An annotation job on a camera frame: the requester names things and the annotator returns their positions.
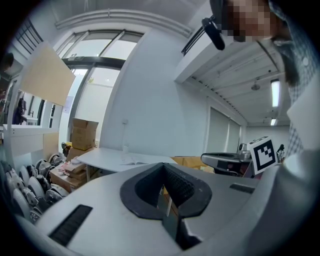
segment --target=white wall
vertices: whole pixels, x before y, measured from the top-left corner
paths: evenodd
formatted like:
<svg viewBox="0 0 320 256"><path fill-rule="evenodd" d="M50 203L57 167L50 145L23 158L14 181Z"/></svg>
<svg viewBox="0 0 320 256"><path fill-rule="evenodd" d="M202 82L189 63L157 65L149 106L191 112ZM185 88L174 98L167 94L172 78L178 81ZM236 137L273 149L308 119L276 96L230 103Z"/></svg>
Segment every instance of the white wall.
<svg viewBox="0 0 320 256"><path fill-rule="evenodd" d="M249 143L264 136L272 137L273 147L276 151L278 150L280 145L283 144L284 151L287 152L289 141L289 126L247 127L244 143Z"/></svg>
<svg viewBox="0 0 320 256"><path fill-rule="evenodd" d="M201 21L203 18L209 18L212 16L210 1L206 2L196 11L190 20L188 26L194 29L194 33L202 26Z"/></svg>
<svg viewBox="0 0 320 256"><path fill-rule="evenodd" d="M128 119L124 142L131 152L202 154L206 96L197 88L174 82L185 44L185 40L156 29L143 36L114 85L103 120L101 147L122 148L122 120Z"/></svg>
<svg viewBox="0 0 320 256"><path fill-rule="evenodd" d="M29 16L35 30L51 46L60 38L62 31L56 28L56 19L49 1L43 1Z"/></svg>

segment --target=plaid shirt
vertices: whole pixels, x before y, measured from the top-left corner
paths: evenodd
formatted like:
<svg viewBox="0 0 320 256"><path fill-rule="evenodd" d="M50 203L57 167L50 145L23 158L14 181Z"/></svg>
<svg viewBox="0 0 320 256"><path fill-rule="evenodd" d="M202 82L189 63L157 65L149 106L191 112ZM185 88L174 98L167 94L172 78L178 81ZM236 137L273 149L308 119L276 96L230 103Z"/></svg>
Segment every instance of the plaid shirt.
<svg viewBox="0 0 320 256"><path fill-rule="evenodd" d="M272 0L269 0L269 6L272 12L287 23L292 39L290 41L274 41L274 44L279 52L286 55L295 63L299 75L298 83L295 86L289 87L291 105L293 105L304 92L316 70L319 68L319 55L305 31L299 27L298 24L286 16ZM300 153L303 149L300 137L291 123L286 156Z"/></svg>

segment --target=table leg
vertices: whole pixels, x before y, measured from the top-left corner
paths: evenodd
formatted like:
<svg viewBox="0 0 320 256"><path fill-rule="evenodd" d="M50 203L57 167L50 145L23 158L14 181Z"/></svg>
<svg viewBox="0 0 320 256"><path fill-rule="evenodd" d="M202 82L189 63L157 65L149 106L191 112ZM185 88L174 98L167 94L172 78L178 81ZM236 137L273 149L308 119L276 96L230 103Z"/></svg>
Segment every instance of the table leg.
<svg viewBox="0 0 320 256"><path fill-rule="evenodd" d="M86 182L90 181L90 165L86 165Z"/></svg>
<svg viewBox="0 0 320 256"><path fill-rule="evenodd" d="M170 213L170 209L171 209L171 204L172 204L172 199L171 196L169 197L169 204L168 204L168 208L166 209L166 216L169 216Z"/></svg>

